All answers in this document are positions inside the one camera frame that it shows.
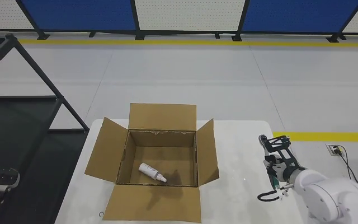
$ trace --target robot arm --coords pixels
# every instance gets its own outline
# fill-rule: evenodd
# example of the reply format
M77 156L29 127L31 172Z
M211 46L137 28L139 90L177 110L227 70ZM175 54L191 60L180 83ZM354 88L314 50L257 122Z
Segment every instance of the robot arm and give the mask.
M275 191L287 192L292 188L303 198L309 217L318 223L358 223L357 183L347 178L329 179L301 167L289 150L291 143L287 136L267 139L261 135L259 141L265 149L264 164ZM279 182L286 185L280 188ZM262 195L258 197L261 201L273 200L261 199Z

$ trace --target blue panel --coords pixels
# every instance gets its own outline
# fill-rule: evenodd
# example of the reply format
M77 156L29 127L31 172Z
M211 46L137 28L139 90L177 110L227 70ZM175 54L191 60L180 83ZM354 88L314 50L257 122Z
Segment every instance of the blue panel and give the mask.
M130 0L22 0L40 29L135 30Z
M338 32L358 0L250 0L243 31Z

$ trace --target cardboard box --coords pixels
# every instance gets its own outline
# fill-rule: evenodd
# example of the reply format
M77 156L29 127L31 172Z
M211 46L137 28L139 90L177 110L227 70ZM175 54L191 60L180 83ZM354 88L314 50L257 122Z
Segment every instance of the cardboard box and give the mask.
M85 174L116 184L104 220L201 222L199 186L219 178L214 121L197 131L195 105L131 104L128 129L104 118Z

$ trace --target spray bottle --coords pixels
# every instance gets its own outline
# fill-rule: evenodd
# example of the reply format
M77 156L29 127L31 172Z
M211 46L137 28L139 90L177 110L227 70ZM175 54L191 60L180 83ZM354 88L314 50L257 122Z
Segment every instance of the spray bottle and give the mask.
M151 177L154 180L160 180L164 183L167 182L167 179L162 174L160 174L158 170L152 168L148 164L145 163L140 164L139 171L146 174L147 176Z

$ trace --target floor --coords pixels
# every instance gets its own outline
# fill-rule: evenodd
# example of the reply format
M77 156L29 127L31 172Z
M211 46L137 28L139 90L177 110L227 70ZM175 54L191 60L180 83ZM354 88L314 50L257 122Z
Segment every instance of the floor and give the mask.
M326 41L270 36L244 40ZM265 120L275 132L358 132L358 48L24 47L88 125L104 116L127 119L131 102L157 102L196 104L198 120ZM15 50L0 61L0 71L0 95L51 93ZM79 125L62 108L53 127ZM329 155L325 143L294 142L293 150L303 166L330 178L347 176L345 164ZM358 143L340 144L358 173Z

